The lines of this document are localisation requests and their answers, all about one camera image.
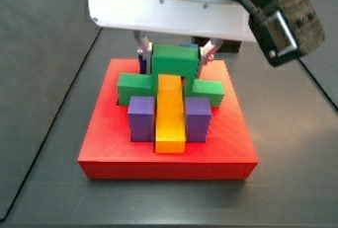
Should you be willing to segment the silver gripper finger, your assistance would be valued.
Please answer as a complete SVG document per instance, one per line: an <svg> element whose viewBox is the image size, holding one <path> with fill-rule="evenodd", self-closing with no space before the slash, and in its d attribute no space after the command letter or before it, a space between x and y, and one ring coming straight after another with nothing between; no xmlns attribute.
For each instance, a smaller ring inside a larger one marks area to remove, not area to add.
<svg viewBox="0 0 338 228"><path fill-rule="evenodd" d="M138 53L143 54L147 60L147 74L151 73L151 54L153 54L153 43L149 40L147 33L145 31L134 31L135 40L138 43Z"/></svg>
<svg viewBox="0 0 338 228"><path fill-rule="evenodd" d="M214 53L222 47L223 40L221 38L197 38L195 41L199 45L201 54L198 72L202 72L203 66L214 58Z"/></svg>

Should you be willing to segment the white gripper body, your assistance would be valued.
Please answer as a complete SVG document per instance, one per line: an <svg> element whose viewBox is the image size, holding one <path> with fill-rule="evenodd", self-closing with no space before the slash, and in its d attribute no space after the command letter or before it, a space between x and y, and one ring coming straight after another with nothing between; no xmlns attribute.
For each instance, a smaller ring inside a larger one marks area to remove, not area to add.
<svg viewBox="0 0 338 228"><path fill-rule="evenodd" d="M103 28L253 41L249 13L234 0L89 0Z"/></svg>

